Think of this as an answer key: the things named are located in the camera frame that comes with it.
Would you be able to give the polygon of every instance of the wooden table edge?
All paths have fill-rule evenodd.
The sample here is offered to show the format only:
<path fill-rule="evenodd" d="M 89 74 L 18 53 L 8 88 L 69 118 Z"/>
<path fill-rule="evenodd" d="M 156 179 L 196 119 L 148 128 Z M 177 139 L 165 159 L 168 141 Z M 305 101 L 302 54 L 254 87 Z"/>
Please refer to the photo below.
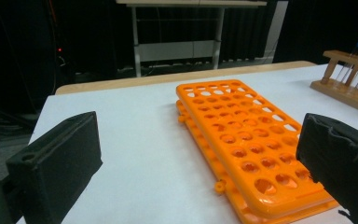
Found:
<path fill-rule="evenodd" d="M 206 78 L 206 77 L 225 77 L 225 76 L 238 75 L 238 74 L 252 74 L 252 73 L 292 69 L 292 68 L 299 68 L 299 67 L 309 67 L 314 65 L 316 64 L 306 61 L 297 61 L 297 62 L 290 62 L 290 63 L 269 63 L 269 64 L 262 64 L 262 65 L 233 67 L 233 68 L 224 68 L 224 69 L 216 69 L 216 70 L 204 70 L 204 71 L 189 72 L 189 73 L 176 73 L 176 74 L 168 74 L 168 75 L 153 76 L 153 77 L 122 78 L 122 79 L 115 79 L 115 80 L 65 85 L 59 87 L 56 90 L 55 94 L 61 95 L 61 94 L 76 93 L 76 92 L 83 92 L 83 91 L 111 90 L 111 89 L 118 89 L 118 88 L 125 88 L 125 87 L 159 84 L 165 82 L 194 80 L 194 79 Z"/>

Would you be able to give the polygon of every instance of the cable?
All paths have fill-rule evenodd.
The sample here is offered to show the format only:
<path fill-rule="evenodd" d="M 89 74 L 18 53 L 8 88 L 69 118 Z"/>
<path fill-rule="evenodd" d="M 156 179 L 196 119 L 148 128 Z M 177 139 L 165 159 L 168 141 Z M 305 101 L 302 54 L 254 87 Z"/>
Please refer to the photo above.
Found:
<path fill-rule="evenodd" d="M 53 57 L 54 57 L 54 68 L 53 68 L 53 88 L 51 90 L 50 95 L 54 95 L 56 86 L 57 86 L 57 40 L 56 40 L 56 36 L 55 36 L 55 32 L 54 32 L 54 25 L 55 23 L 53 23 L 52 20 L 56 21 L 56 17 L 55 17 L 55 13 L 54 13 L 54 9 L 53 9 L 53 5 L 51 4 L 51 0 L 47 0 L 45 2 L 45 4 L 47 4 L 47 6 L 45 5 L 46 11 L 48 12 L 48 25 L 51 28 L 51 35 L 52 35 L 52 44 L 53 44 Z"/>

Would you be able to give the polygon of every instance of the orange test tube rack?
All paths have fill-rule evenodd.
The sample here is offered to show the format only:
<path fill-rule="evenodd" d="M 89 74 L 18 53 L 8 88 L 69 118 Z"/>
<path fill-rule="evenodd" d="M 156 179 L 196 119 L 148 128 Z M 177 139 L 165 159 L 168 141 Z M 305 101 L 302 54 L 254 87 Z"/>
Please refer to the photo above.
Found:
<path fill-rule="evenodd" d="M 296 160 L 301 125 L 238 80 L 176 88 L 186 124 L 242 223 L 289 223 L 338 206 Z"/>

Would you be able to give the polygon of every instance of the white table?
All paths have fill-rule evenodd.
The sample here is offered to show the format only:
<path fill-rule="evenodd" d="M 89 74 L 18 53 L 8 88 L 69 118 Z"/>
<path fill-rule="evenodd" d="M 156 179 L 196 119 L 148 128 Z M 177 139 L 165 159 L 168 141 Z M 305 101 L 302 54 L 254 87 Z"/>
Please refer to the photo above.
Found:
<path fill-rule="evenodd" d="M 177 122 L 176 86 L 235 78 L 300 123 L 310 112 L 358 129 L 357 109 L 310 88 L 325 68 L 315 65 L 50 96 L 31 141 L 64 119 L 96 111 L 102 150 L 103 166 L 63 223 L 239 223 L 226 197 L 214 193 L 212 171 L 186 127 Z M 333 209 L 297 223 L 350 221 Z"/>

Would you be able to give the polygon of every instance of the wooden test tube rack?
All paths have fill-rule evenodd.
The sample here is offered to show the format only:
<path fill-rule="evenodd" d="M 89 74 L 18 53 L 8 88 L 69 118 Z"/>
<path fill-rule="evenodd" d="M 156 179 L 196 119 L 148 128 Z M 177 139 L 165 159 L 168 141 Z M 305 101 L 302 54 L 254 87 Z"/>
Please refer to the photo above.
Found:
<path fill-rule="evenodd" d="M 358 109 L 358 89 L 351 91 L 351 94 L 347 94 L 349 88 L 351 88 L 351 82 L 358 72 L 358 57 L 350 57 L 350 54 L 339 50 L 325 51 L 324 56 L 330 58 L 324 77 L 322 80 L 313 81 L 310 87 Z M 338 80 L 331 78 L 338 62 L 353 64 L 351 73 L 345 83 L 338 83 Z"/>

